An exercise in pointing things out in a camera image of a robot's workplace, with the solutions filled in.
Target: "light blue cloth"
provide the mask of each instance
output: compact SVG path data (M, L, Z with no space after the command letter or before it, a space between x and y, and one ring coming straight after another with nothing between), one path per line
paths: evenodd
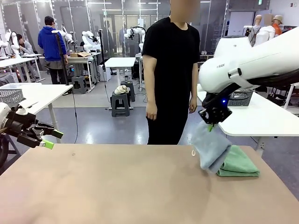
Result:
M191 142L199 153L200 167L217 173L229 153L232 143L202 121L192 135Z

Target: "blue jacket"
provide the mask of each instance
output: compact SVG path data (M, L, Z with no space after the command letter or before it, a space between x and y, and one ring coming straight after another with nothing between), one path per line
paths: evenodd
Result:
M38 45L43 49L45 53L45 59L48 62L60 61L59 48L55 35L52 30L56 30L52 27L45 26L38 34ZM60 33L60 44L63 54L66 55L64 41Z

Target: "gray plastic stool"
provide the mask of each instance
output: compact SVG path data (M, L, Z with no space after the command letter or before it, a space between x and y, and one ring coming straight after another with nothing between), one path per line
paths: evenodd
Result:
M121 85L125 85L126 87L130 88L129 96L131 97L131 101L135 102L135 91L134 91L134 85L132 81L121 81Z
M74 93L85 94L87 91L87 85L84 76L72 77L71 83L73 84Z
M116 101L122 100L122 104L117 104ZM112 106L112 117L116 117L117 114L119 113L124 113L127 116L130 116L130 108L129 108L129 104L128 104L128 96L126 93L120 94L120 95L116 95L114 92L112 93L112 97L111 97L111 106ZM117 109L117 105L119 105L119 107L124 107L124 109Z

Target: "orange shirt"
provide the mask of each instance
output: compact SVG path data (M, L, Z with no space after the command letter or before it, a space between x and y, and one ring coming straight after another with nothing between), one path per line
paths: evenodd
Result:
M282 31L281 31L279 25L277 25L276 23L274 23L272 26L275 28L275 34L277 34L277 35L281 35L282 34Z

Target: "green towel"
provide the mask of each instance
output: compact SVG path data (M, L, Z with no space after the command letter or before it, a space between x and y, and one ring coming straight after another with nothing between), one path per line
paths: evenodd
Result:
M259 174L258 168L238 146L231 146L223 165L217 172L219 176L259 176Z

